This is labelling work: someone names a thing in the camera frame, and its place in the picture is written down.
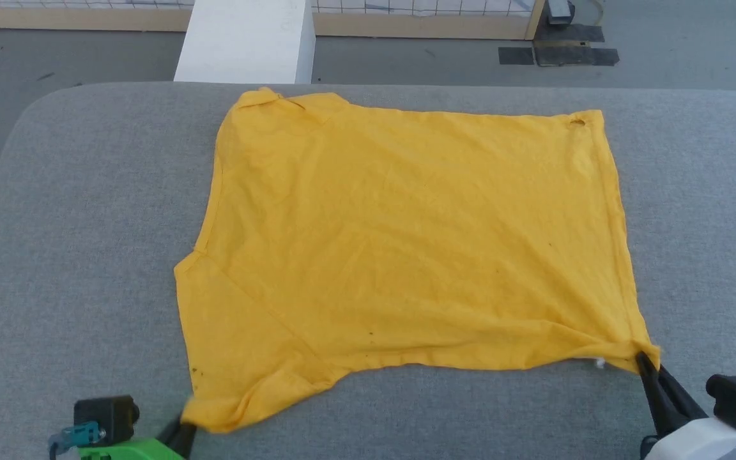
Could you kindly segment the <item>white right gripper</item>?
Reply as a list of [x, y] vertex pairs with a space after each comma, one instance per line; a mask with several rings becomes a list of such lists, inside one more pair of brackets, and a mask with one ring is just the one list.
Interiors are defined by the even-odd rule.
[[645, 352], [637, 353], [636, 363], [656, 436], [662, 438], [641, 449], [641, 460], [736, 460], [736, 428], [707, 418], [677, 379]]

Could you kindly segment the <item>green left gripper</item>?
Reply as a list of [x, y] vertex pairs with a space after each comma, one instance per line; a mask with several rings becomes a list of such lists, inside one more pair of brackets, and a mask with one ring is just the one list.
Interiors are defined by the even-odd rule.
[[79, 447], [80, 460], [187, 460], [197, 427], [174, 416], [155, 438], [117, 443], [108, 447]]

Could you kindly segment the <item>yellow t-shirt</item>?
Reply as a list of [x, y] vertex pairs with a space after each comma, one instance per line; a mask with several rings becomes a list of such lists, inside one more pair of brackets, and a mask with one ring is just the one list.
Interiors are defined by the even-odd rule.
[[194, 391], [181, 419], [211, 432], [372, 369], [660, 365], [600, 110], [246, 91], [217, 131], [201, 232], [174, 277]]

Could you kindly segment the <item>grey fabric sofa cushion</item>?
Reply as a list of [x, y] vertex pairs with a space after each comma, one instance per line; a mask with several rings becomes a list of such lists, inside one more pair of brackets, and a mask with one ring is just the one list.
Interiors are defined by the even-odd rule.
[[[203, 221], [217, 128], [248, 85], [55, 91], [0, 158], [0, 460], [47, 460], [78, 399], [132, 395], [154, 436], [192, 393], [173, 268]], [[620, 175], [640, 307], [663, 364], [709, 410], [736, 374], [736, 91], [280, 85], [364, 107], [599, 109]], [[395, 367], [230, 434], [196, 460], [638, 460], [642, 384], [588, 360], [529, 372]]]

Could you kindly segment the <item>grey metal stand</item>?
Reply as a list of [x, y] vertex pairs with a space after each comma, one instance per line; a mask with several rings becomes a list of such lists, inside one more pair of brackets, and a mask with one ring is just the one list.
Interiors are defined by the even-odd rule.
[[575, 18], [576, 6], [572, 0], [546, 0], [544, 12], [549, 26], [566, 27]]

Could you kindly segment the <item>white box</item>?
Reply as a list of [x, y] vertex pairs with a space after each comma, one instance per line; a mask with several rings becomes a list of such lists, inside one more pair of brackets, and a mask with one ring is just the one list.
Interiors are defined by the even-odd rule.
[[195, 0], [176, 82], [310, 84], [309, 0]]

